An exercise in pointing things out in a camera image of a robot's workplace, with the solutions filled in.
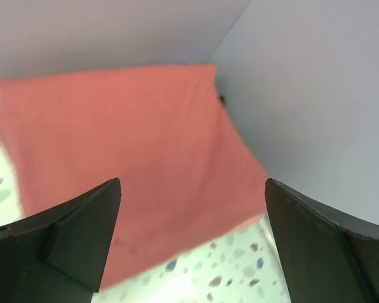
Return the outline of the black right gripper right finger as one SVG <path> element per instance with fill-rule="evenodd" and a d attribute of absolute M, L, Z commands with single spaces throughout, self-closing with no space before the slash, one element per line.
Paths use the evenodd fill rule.
<path fill-rule="evenodd" d="M 275 179 L 265 201 L 292 302 L 379 302 L 379 225 Z"/>

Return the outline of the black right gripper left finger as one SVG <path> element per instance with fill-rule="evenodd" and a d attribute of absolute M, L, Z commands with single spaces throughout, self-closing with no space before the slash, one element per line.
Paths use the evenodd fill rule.
<path fill-rule="evenodd" d="M 0 303 L 90 302 L 100 289 L 120 203 L 114 178 L 0 226 Z"/>

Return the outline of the red t-shirt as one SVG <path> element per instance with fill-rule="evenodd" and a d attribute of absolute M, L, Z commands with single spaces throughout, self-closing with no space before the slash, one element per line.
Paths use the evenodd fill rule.
<path fill-rule="evenodd" d="M 213 65 L 0 79 L 0 139 L 30 216 L 118 178 L 102 287 L 261 218 L 267 174 L 220 100 Z"/>

